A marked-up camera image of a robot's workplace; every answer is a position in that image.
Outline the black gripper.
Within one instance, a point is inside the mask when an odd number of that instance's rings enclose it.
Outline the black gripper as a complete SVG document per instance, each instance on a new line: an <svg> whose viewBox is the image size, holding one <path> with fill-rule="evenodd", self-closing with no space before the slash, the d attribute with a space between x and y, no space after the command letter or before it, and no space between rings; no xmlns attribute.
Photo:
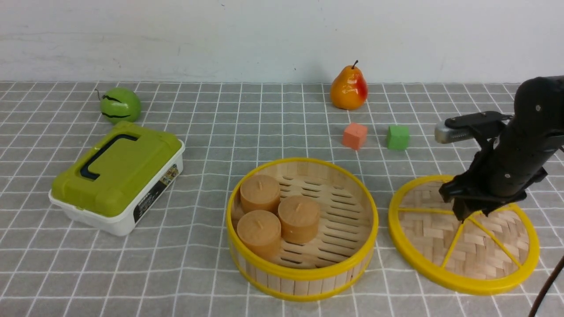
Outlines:
<svg viewBox="0 0 564 317"><path fill-rule="evenodd" d="M547 176L549 131L544 125L507 124L497 138L479 146L469 169L439 189L443 200L453 203L458 221L524 200L526 189Z"/></svg>

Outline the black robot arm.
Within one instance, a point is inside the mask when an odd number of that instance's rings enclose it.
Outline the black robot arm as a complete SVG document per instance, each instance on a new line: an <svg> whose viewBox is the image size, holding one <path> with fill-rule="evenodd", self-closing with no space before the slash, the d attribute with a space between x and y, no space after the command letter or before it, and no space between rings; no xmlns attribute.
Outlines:
<svg viewBox="0 0 564 317"><path fill-rule="evenodd" d="M480 146L471 166L439 189L443 200L453 204L459 221L476 211L488 215L524 200L526 189L547 176L544 164L564 143L562 76L536 77L520 84L512 115L483 111L435 126L439 143L469 139Z"/></svg>

